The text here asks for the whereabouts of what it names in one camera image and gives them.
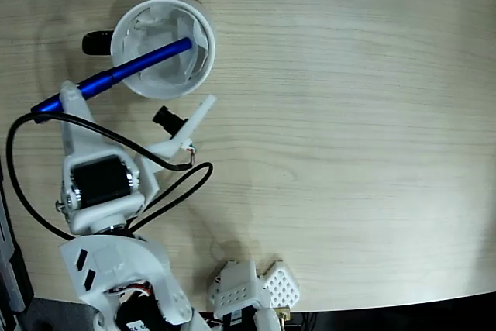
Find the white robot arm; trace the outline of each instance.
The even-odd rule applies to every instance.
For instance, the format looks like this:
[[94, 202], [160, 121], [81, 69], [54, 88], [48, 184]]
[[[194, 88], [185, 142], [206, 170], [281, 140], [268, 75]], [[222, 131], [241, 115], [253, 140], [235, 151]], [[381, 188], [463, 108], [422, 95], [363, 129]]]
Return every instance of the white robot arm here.
[[[93, 122], [75, 84], [63, 83], [60, 101], [67, 114]], [[147, 149], [164, 160], [181, 148], [194, 152], [190, 136], [214, 102], [209, 96], [186, 121], [173, 115], [179, 124], [171, 139]], [[165, 249], [127, 229], [159, 191], [155, 173], [162, 168], [75, 124], [63, 122], [62, 137], [66, 157], [56, 205], [77, 237], [60, 252], [77, 296], [99, 311], [95, 331], [209, 331], [174, 278]], [[257, 277], [252, 261], [222, 270], [209, 294], [224, 330], [281, 331], [272, 307], [294, 305], [299, 291], [283, 264], [274, 267], [267, 279]], [[284, 289], [274, 295], [274, 279], [283, 272]]]

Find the blue marker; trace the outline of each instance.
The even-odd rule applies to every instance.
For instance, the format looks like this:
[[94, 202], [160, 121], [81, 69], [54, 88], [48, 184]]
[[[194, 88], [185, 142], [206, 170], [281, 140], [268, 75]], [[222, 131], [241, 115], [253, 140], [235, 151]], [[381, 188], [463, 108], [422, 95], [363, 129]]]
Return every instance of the blue marker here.
[[[84, 79], [77, 85], [85, 100], [95, 97], [99, 93], [111, 88], [114, 84], [119, 83], [122, 79], [145, 70], [146, 68], [158, 64], [168, 58], [174, 57], [181, 52], [185, 52], [193, 47], [188, 38], [183, 38], [157, 50], [137, 57], [125, 64], [119, 65], [107, 71], [102, 71]], [[31, 112], [62, 112], [62, 103], [59, 95], [56, 94], [45, 101], [31, 108]]]

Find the screw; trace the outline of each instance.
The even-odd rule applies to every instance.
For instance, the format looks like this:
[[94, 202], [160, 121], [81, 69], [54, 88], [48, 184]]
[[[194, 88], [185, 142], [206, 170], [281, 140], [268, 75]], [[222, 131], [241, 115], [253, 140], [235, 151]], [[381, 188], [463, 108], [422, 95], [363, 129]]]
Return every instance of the screw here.
[[62, 202], [59, 202], [59, 201], [55, 201], [55, 209], [58, 211], [58, 212], [62, 212], [62, 210], [64, 209], [64, 204]]

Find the black wire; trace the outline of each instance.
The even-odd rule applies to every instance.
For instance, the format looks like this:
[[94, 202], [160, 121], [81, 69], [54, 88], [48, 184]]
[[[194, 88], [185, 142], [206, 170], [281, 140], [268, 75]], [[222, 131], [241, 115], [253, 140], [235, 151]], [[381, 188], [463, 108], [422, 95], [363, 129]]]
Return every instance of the black wire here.
[[310, 330], [309, 331], [313, 331], [315, 329], [315, 325], [317, 324], [317, 315], [318, 313], [317, 312], [314, 312], [312, 313], [313, 317], [312, 317], [312, 325], [310, 326]]
[[166, 204], [164, 207], [159, 208], [156, 210], [154, 213], [148, 215], [144, 219], [140, 220], [133, 226], [129, 228], [129, 231], [131, 233], [134, 233], [138, 229], [144, 227], [147, 223], [150, 221], [156, 219], [158, 216], [164, 214], [165, 212], [169, 211], [170, 209], [174, 208], [176, 205], [179, 203], [183, 202], [187, 198], [189, 198], [192, 194], [194, 194], [199, 188], [203, 186], [205, 182], [212, 176], [212, 172], [214, 171], [214, 166], [210, 162], [204, 162], [202, 164], [199, 164], [192, 170], [189, 170], [186, 174], [183, 174], [181, 178], [179, 178], [176, 182], [174, 182], [166, 191], [164, 191], [161, 195], [156, 197], [145, 209], [148, 210], [154, 205], [156, 205], [158, 202], [160, 202], [163, 198], [167, 197], [175, 188], [177, 188], [179, 185], [181, 185], [186, 179], [188, 179], [190, 176], [195, 174], [196, 172], [200, 171], [203, 168], [208, 168], [208, 170], [205, 172], [205, 175], [199, 182], [197, 182], [195, 185], [193, 185], [188, 191], [186, 191], [183, 195], [177, 197], [175, 200], [172, 202]]
[[[124, 137], [122, 135], [119, 135], [118, 133], [115, 133], [115, 132], [111, 131], [110, 129], [106, 129], [105, 127], [102, 127], [102, 126], [100, 126], [100, 125], [98, 125], [96, 123], [89, 122], [86, 119], [82, 119], [82, 118], [80, 118], [78, 116], [72, 116], [72, 115], [69, 115], [69, 114], [66, 114], [66, 113], [62, 113], [62, 112], [36, 112], [36, 113], [28, 113], [28, 114], [25, 114], [24, 116], [20, 116], [11, 125], [11, 127], [9, 129], [9, 133], [7, 135], [7, 142], [6, 142], [6, 145], [5, 145], [5, 152], [6, 152], [5, 160], [6, 160], [6, 163], [7, 163], [7, 170], [8, 170], [8, 173], [9, 173], [9, 177], [10, 177], [10, 180], [12, 182], [12, 187], [14, 189], [15, 194], [17, 195], [17, 198], [19, 198], [19, 200], [21, 201], [21, 204], [24, 206], [24, 208], [26, 209], [26, 211], [38, 223], [40, 223], [43, 227], [45, 227], [46, 229], [48, 229], [49, 231], [51, 231], [53, 234], [55, 234], [56, 236], [59, 236], [60, 238], [62, 238], [64, 240], [72, 240], [74, 237], [72, 235], [70, 235], [70, 234], [67, 234], [66, 232], [63, 232], [62, 230], [58, 229], [54, 225], [50, 224], [48, 221], [46, 221], [33, 208], [33, 206], [29, 203], [29, 201], [27, 200], [26, 196], [24, 195], [24, 192], [21, 189], [21, 186], [20, 186], [20, 183], [19, 183], [19, 179], [17, 178], [16, 168], [14, 167], [13, 148], [14, 148], [14, 139], [16, 137], [16, 133], [17, 133], [19, 127], [21, 127], [23, 124], [25, 124], [27, 122], [30, 122], [30, 121], [35, 121], [37, 119], [41, 119], [41, 120], [44, 120], [44, 121], [49, 120], [49, 119], [54, 119], [54, 120], [58, 120], [58, 121], [61, 121], [61, 122], [69, 122], [71, 124], [75, 124], [77, 126], [84, 127], [84, 128], [89, 129], [89, 130], [91, 130], [93, 132], [99, 133], [99, 134], [101, 134], [101, 135], [103, 135], [103, 136], [105, 136], [105, 137], [107, 137], [107, 138], [109, 138], [111, 140], [114, 140], [117, 143], [121, 143], [122, 145], [124, 145], [124, 146], [126, 146], [126, 147], [128, 147], [128, 148], [130, 148], [132, 150], [135, 150], [137, 153], [143, 155], [144, 157], [150, 159], [154, 163], [159, 164], [161, 167], [163, 167], [165, 169], [168, 169], [170, 171], [186, 171], [186, 170], [191, 169], [193, 167], [193, 165], [191, 163], [189, 163], [189, 164], [170, 164], [170, 163], [166, 162], [165, 160], [163, 160], [162, 158], [158, 157], [157, 155], [151, 153], [149, 150], [147, 150], [144, 147], [140, 146], [139, 144], [133, 142], [132, 140], [130, 140], [130, 139], [128, 139], [128, 138], [126, 138], [126, 137]], [[212, 164], [210, 164], [210, 170], [207, 173], [208, 174], [208, 177], [210, 177], [210, 175], [212, 174], [212, 170], [213, 170], [213, 166], [212, 166]], [[191, 188], [187, 192], [189, 194], [187, 194], [186, 198], [189, 197], [191, 194], [193, 194], [195, 191], [197, 191], [206, 181], [207, 180], [205, 179], [205, 177], [203, 177], [198, 182], [197, 185], [199, 185], [199, 186], [197, 188], [196, 188], [197, 185], [195, 185], [193, 188]], [[180, 200], [179, 202], [182, 202], [186, 198], [182, 198], [182, 196], [181, 196], [178, 199], [172, 201], [172, 203], [170, 203], [170, 205], [172, 205], [173, 203], [175, 203], [177, 200]], [[141, 222], [139, 222], [139, 224], [140, 224], [139, 227], [134, 226], [133, 227], [134, 228], [133, 231], [136, 231], [138, 228], [140, 228], [141, 226], [147, 224], [152, 219], [146, 220], [143, 223], [144, 220], [142, 220]]]

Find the wooden table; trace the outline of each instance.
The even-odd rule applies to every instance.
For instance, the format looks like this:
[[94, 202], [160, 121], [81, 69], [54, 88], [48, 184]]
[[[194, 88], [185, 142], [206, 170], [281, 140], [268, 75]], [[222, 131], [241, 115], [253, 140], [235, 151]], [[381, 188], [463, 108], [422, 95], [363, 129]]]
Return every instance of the wooden table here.
[[[2, 143], [63, 80], [110, 66], [81, 38], [141, 1], [0, 0]], [[227, 259], [287, 261], [297, 310], [496, 290], [496, 0], [199, 1], [219, 32], [214, 70], [167, 104], [187, 116], [217, 95], [195, 134], [215, 173], [141, 232], [167, 248], [194, 305]], [[164, 137], [151, 120], [162, 104], [118, 86], [90, 106], [148, 144]], [[30, 200], [66, 228], [58, 125], [26, 126], [16, 154]], [[36, 295], [76, 300], [62, 241], [5, 187]]]

